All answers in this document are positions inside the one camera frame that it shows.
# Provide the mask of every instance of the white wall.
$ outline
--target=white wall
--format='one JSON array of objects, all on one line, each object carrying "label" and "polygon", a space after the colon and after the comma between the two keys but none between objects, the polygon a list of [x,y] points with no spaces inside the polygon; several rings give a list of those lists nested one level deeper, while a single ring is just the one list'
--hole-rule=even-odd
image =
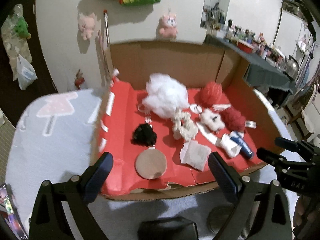
[{"label": "white wall", "polygon": [[267,43],[273,42],[279,21],[282,0],[230,0],[227,20],[259,34]]},{"label": "white wall", "polygon": [[295,55],[293,52],[296,49],[296,40],[301,36],[303,37],[303,35],[303,21],[300,18],[284,11],[282,13],[279,31],[274,45],[280,46],[281,52],[285,54],[286,57],[289,57],[289,55],[294,57]]},{"label": "white wall", "polygon": [[96,31],[103,30],[103,10],[107,9],[110,41],[119,43],[156,38],[159,18],[168,12],[177,14],[177,41],[202,43],[205,29],[200,28],[204,0],[161,0],[161,3],[122,7],[118,0],[36,0],[39,39],[52,79],[59,92],[67,91],[80,68],[88,87],[104,85],[103,67],[98,61],[95,37],[90,42],[79,37],[77,17],[80,12],[98,15]]}]

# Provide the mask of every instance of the red container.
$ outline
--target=red container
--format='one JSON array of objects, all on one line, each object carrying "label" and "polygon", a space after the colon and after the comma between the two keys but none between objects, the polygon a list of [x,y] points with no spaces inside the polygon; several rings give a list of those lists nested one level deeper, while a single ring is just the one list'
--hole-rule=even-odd
[{"label": "red container", "polygon": [[246,53],[252,53],[253,51],[253,46],[245,41],[239,40],[237,47]]}]

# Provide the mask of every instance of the mirror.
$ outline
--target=mirror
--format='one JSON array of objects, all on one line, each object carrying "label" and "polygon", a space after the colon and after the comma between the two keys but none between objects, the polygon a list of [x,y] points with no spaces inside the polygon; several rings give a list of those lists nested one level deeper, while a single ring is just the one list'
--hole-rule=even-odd
[{"label": "mirror", "polygon": [[200,27],[207,28],[213,19],[224,24],[230,0],[204,0]]}]

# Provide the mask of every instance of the screw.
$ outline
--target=screw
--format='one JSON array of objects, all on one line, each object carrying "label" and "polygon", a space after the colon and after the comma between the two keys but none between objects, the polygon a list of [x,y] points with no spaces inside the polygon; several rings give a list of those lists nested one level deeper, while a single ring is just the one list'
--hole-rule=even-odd
[{"label": "screw", "polygon": [[244,182],[249,182],[249,181],[250,181],[250,177],[249,177],[249,176],[243,176],[243,177],[242,177],[242,180],[243,180]]},{"label": "screw", "polygon": [[77,182],[79,179],[80,179],[80,177],[78,175],[74,175],[71,177],[72,182]]},{"label": "screw", "polygon": [[45,180],[44,182],[42,182],[42,186],[46,187],[46,186],[48,186],[48,185],[49,185],[49,183],[50,183],[50,181]]},{"label": "screw", "polygon": [[277,181],[276,179],[274,179],[274,180],[272,181],[272,184],[278,187],[278,186],[280,185],[280,182]]}]

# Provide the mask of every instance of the red bath pouf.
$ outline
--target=red bath pouf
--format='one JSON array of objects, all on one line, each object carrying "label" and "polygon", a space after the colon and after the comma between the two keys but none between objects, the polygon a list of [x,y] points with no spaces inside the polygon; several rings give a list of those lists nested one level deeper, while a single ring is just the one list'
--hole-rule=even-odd
[{"label": "red bath pouf", "polygon": [[223,110],[220,115],[229,131],[244,132],[246,118],[233,106]]},{"label": "red bath pouf", "polygon": [[212,105],[219,103],[222,93],[221,84],[211,81],[200,90],[200,100],[203,106],[211,107]]}]

